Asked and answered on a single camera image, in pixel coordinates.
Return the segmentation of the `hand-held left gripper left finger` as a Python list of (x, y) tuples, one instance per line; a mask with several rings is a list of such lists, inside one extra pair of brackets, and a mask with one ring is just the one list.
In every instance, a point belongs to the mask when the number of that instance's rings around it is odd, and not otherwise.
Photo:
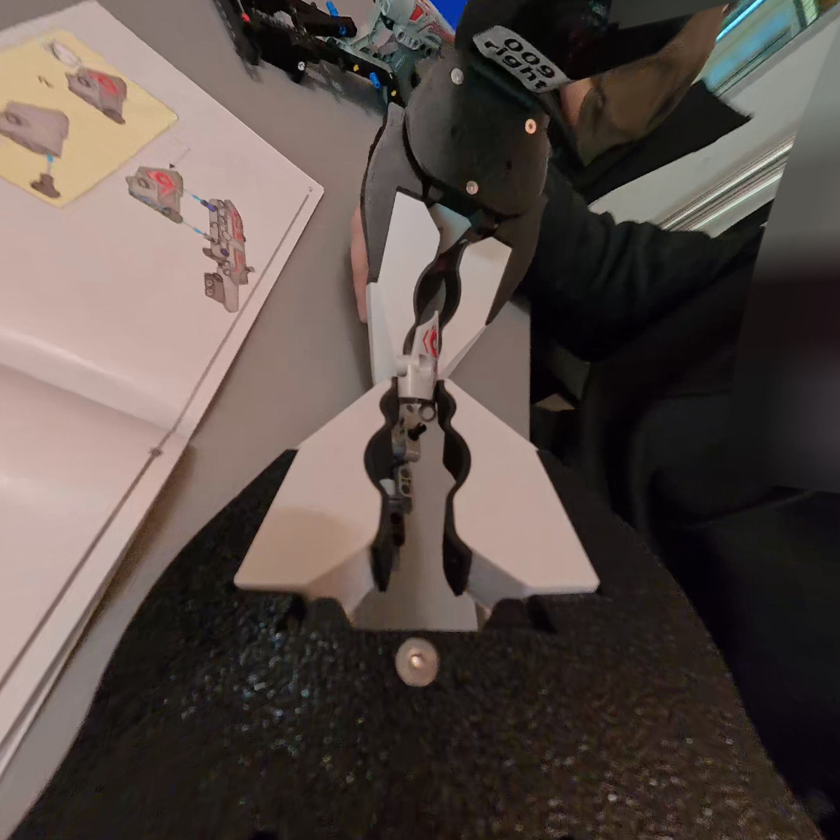
[(396, 383), (373, 386), (297, 448), (239, 566), (240, 590), (333, 599), (352, 615), (387, 586)]

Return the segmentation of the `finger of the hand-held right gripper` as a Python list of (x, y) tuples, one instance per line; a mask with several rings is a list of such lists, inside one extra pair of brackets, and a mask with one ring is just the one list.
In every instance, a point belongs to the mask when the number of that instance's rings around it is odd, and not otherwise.
[(430, 314), (438, 313), (437, 377), (446, 379), (485, 331), (511, 248), (496, 238), (456, 246), (457, 235), (467, 233), (464, 226), (440, 226), (438, 231), (438, 256), (455, 250), (459, 281), (458, 295), (443, 280), (435, 281), (435, 294), (429, 304)]
[(439, 254), (461, 236), (461, 215), (437, 203), (397, 192), (381, 267), (366, 291), (374, 384), (396, 376), (397, 359), (413, 345), (416, 288)]

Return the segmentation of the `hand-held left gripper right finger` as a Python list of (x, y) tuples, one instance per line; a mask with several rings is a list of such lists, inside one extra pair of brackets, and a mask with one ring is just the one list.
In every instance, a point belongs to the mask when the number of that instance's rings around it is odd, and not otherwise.
[(535, 595), (591, 594), (600, 579), (539, 451), (452, 382), (436, 383), (444, 467), (443, 567), (450, 590), (492, 610)]

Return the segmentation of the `grey toy brick assembly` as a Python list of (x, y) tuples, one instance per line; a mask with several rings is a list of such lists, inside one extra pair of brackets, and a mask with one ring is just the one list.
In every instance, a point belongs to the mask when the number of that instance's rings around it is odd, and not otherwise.
[(395, 372), (396, 420), (390, 432), (390, 463), (380, 485), (386, 496), (390, 540), (398, 552), (406, 540), (405, 519), (413, 510), (412, 468), (421, 457), (419, 439), (436, 418), (437, 360), (429, 352), (417, 351), (400, 357)]

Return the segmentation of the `person's right forearm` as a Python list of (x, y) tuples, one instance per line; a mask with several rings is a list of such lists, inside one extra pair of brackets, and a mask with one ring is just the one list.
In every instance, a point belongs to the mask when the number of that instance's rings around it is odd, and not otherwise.
[(688, 154), (749, 117), (692, 85), (663, 122), (638, 140), (613, 143), (585, 163), (565, 121), (552, 122), (546, 193), (537, 248), (514, 297), (532, 326), (583, 361), (598, 361), (718, 279), (752, 264), (758, 222), (711, 237), (655, 224), (617, 222), (590, 209), (595, 199)]

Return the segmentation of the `person's right hand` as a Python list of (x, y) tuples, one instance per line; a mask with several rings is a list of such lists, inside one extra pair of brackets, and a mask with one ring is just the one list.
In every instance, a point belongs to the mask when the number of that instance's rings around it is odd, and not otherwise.
[(563, 90), (584, 165), (643, 139), (674, 111), (714, 50), (726, 11), (719, 6), (698, 12), (659, 52)]

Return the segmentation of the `person's black clothing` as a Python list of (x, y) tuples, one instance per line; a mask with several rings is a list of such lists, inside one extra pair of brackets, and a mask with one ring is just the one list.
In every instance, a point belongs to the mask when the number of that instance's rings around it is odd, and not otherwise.
[(531, 436), (675, 576), (771, 758), (834, 835), (838, 493), (773, 486), (729, 429), (755, 260), (597, 361), (532, 327)]

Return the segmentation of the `partly built toy vehicle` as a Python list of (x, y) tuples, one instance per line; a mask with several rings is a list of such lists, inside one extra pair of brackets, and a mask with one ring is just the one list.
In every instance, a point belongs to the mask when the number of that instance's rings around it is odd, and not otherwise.
[(385, 103), (404, 105), (424, 65), (455, 42), (459, 11), (429, 1), (373, 1), (357, 24), (335, 2), (215, 1), (234, 50), (249, 72), (261, 65), (301, 83), (328, 66), (369, 83)]

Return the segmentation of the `toy instruction booklet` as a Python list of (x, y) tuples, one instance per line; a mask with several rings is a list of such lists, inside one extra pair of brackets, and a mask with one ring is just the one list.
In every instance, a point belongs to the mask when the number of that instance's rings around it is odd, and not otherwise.
[(323, 188), (98, 3), (1, 65), (5, 774)]

